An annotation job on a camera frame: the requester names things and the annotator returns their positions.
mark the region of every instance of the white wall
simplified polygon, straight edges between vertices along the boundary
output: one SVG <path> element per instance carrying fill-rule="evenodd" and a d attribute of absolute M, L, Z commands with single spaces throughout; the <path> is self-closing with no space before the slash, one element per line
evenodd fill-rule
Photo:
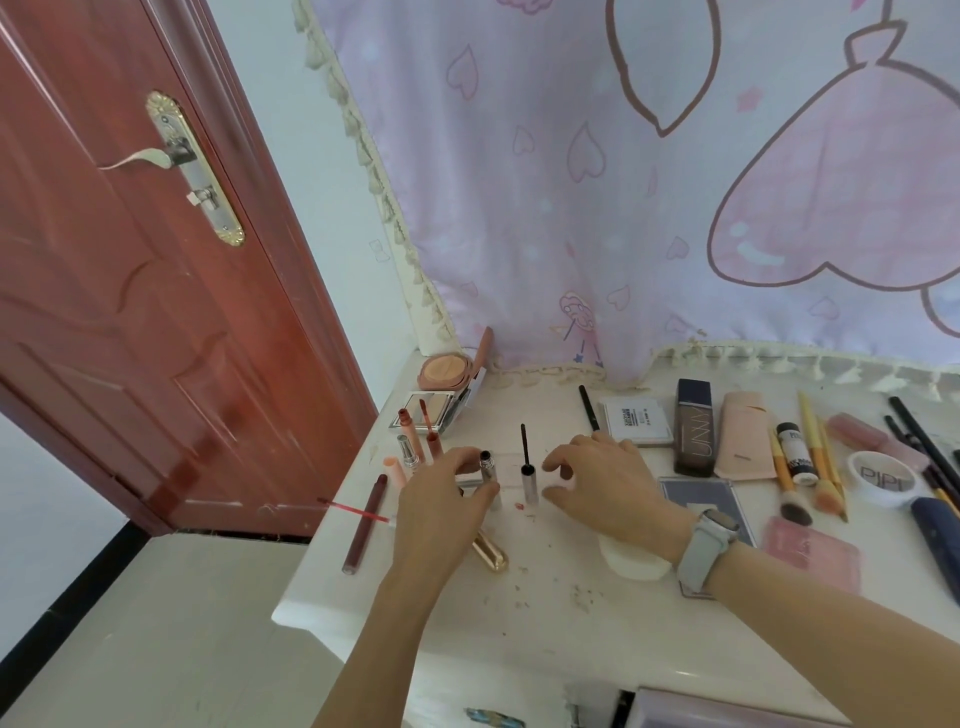
<path fill-rule="evenodd" d="M 379 409 L 417 340 L 340 108 L 303 65 L 289 2 L 207 4 Z"/>
<path fill-rule="evenodd" d="M 126 522 L 0 415 L 0 659 Z"/>

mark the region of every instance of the mascara wand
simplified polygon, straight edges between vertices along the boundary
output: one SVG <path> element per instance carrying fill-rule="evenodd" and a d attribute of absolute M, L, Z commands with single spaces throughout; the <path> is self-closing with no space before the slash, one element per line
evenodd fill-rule
<path fill-rule="evenodd" d="M 530 464 L 530 450 L 527 448 L 527 425 L 520 425 L 520 439 L 523 440 L 523 467 L 520 479 L 523 481 L 523 499 L 527 505 L 537 505 L 540 495 L 537 493 L 537 469 Z"/>

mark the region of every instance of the door frame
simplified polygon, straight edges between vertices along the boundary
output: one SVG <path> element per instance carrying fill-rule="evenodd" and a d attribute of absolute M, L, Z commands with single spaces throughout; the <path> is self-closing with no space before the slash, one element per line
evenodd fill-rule
<path fill-rule="evenodd" d="M 198 137 L 213 147 L 236 192 L 237 199 L 230 202 L 256 231 L 307 341 L 347 413 L 340 426 L 361 445 L 376 419 L 376 407 L 209 7 L 205 0 L 119 1 L 139 2 L 150 16 L 186 89 L 187 99 L 182 101 L 199 117 Z M 0 413 L 149 534 L 172 532 L 146 503 L 3 379 Z"/>

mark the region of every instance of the door lock plate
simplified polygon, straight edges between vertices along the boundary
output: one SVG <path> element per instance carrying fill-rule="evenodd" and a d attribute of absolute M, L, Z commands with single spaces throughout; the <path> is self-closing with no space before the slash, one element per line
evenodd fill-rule
<path fill-rule="evenodd" d="M 147 113 L 150 114 L 156 130 L 160 132 L 164 147 L 167 150 L 182 151 L 173 166 L 176 166 L 186 179 L 190 190 L 186 195 L 187 200 L 203 212 L 217 237 L 233 247 L 243 245 L 247 236 L 243 226 L 213 174 L 204 150 L 190 129 L 180 105 L 165 93 L 151 91 L 147 96 Z"/>

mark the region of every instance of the door handle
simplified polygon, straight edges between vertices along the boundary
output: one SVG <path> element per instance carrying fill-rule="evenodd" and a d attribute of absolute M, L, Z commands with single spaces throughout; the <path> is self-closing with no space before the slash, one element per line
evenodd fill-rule
<path fill-rule="evenodd" d="M 129 164 L 132 161 L 149 161 L 151 164 L 155 164 L 157 167 L 163 169 L 170 169 L 178 164 L 185 164 L 188 161 L 193 161 L 197 158 L 197 155 L 193 153 L 193 150 L 186 145 L 186 140 L 182 139 L 179 144 L 174 144 L 172 146 L 164 149 L 141 149 L 139 152 L 134 152 L 129 157 L 124 157 L 120 161 L 115 162 L 107 167 L 98 167 L 98 169 L 104 170 L 105 172 L 109 169 L 116 169 L 117 167 L 122 167 L 124 164 Z"/>
<path fill-rule="evenodd" d="M 116 169 L 139 160 L 150 162 L 162 169 L 177 167 L 187 183 L 187 202 L 204 214 L 217 237 L 235 248 L 243 245 L 247 234 L 180 105 L 165 93 L 151 91 L 147 95 L 147 114 L 160 134 L 163 149 L 141 149 L 100 169 Z"/>

